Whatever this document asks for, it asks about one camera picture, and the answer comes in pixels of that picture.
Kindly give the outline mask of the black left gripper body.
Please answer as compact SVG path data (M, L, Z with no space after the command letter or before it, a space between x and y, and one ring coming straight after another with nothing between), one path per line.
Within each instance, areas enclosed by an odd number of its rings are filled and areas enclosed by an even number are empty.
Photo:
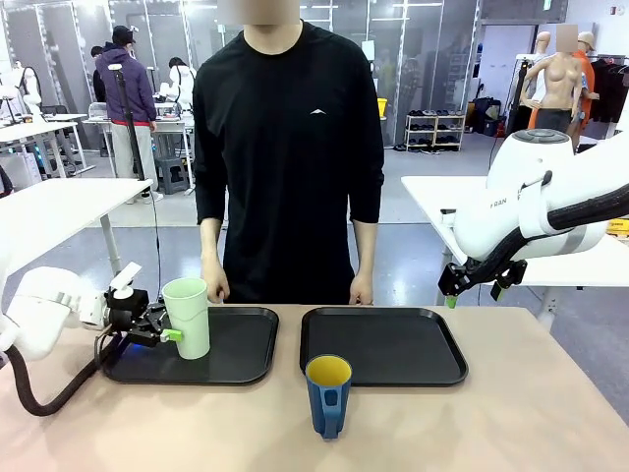
M121 293L121 290L108 290L105 293L108 309L106 324L113 329L133 329L147 310L148 293L146 290L133 289L130 295L117 298Z

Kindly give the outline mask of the person right hand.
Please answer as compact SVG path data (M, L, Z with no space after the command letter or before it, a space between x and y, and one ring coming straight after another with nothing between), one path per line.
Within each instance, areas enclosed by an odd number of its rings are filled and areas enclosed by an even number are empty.
M213 304L221 304L230 295L226 273L220 263L209 262L202 265L201 275L207 288L207 298Z

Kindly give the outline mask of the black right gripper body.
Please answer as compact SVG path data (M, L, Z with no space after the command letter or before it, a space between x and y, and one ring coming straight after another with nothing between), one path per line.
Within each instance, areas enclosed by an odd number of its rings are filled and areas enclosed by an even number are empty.
M472 258L468 258L464 264L464 269L466 270L467 277L471 282L486 283L492 282L497 277L507 272L513 265L514 262L512 261L492 262L491 260L486 260L480 262Z

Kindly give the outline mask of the person left hand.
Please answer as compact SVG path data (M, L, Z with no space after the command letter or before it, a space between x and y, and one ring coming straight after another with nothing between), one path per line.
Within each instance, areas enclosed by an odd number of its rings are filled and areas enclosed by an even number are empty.
M373 304L372 275L359 272L350 286L350 305L370 306Z

